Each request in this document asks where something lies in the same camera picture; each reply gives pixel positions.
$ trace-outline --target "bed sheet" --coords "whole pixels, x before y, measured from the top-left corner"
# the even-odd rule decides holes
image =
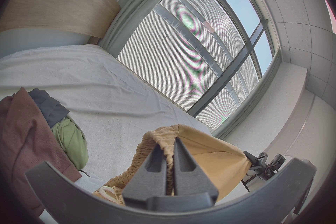
[[[147,131],[180,123],[211,135],[97,45],[32,49],[0,59],[0,100],[21,86],[46,90],[70,110],[87,139],[83,170],[105,181],[128,168]]]

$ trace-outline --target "dark gray cloth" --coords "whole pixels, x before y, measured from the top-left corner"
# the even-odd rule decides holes
[[[29,92],[29,95],[37,104],[50,128],[54,127],[57,122],[60,122],[70,112],[59,101],[50,97],[45,90],[35,88]]]

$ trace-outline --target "red garment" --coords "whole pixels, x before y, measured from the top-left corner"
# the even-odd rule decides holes
[[[44,208],[24,173],[44,160],[73,182],[81,177],[59,146],[40,109],[22,87],[0,101],[0,161],[8,180],[38,216]]]

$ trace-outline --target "blue sky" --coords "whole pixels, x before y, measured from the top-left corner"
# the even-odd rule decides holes
[[[247,34],[250,36],[260,22],[251,2],[249,0],[226,1],[237,14]],[[258,57],[261,72],[264,74],[272,61],[272,54],[265,33],[263,33],[259,39],[257,45],[254,47],[254,50]]]

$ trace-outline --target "green garment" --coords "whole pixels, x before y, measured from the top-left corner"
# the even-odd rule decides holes
[[[69,116],[56,123],[51,130],[77,170],[81,170],[89,159],[86,139],[82,130]]]

